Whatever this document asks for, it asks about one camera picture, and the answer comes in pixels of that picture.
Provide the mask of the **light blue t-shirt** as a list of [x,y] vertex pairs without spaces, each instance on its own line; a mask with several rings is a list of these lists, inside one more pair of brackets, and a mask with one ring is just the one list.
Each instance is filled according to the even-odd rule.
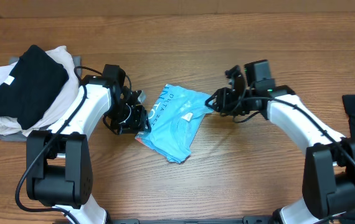
[[164,156],[169,162],[182,163],[205,115],[213,110],[205,105],[207,93],[167,84],[148,113],[151,131],[135,139]]

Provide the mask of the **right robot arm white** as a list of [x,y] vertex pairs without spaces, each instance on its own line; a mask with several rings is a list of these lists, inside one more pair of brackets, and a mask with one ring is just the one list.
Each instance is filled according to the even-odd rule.
[[355,212],[355,140],[320,121],[290,87],[221,88],[205,105],[222,116],[261,114],[305,154],[302,198],[274,211],[269,223],[328,223]]

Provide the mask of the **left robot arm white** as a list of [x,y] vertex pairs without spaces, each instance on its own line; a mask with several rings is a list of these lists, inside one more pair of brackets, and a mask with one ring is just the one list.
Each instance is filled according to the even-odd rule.
[[99,120],[115,135],[148,133],[142,105],[118,65],[79,78],[79,93],[65,114],[45,131],[33,131],[26,142],[26,171],[16,189],[17,206],[26,212],[60,212],[70,223],[111,223],[94,196],[88,140]]

